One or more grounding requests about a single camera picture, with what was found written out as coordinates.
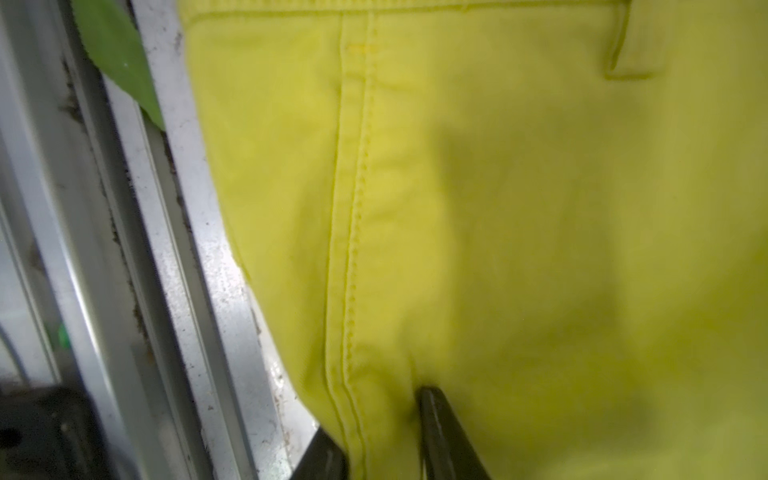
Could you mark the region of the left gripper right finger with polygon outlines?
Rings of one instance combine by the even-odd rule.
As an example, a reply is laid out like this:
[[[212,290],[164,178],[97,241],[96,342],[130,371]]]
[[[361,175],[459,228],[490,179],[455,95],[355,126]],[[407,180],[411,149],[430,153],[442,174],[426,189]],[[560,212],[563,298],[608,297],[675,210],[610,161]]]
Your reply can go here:
[[[426,478],[489,480],[489,474],[443,391],[432,386],[420,388],[417,403]]]

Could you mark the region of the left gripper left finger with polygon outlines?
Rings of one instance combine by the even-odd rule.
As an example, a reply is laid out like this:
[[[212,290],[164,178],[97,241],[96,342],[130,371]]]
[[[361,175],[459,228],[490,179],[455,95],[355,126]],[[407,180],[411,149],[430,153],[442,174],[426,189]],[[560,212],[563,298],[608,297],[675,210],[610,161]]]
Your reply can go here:
[[[347,480],[347,456],[330,435],[323,428],[319,428],[290,479]]]

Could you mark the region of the lime green long pants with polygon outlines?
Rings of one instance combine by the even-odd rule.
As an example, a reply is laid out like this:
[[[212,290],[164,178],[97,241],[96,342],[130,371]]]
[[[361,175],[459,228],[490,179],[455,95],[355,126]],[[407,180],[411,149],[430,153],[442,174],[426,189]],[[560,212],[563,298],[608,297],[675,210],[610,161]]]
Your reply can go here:
[[[181,1],[233,256],[354,479],[767,475],[763,1]]]

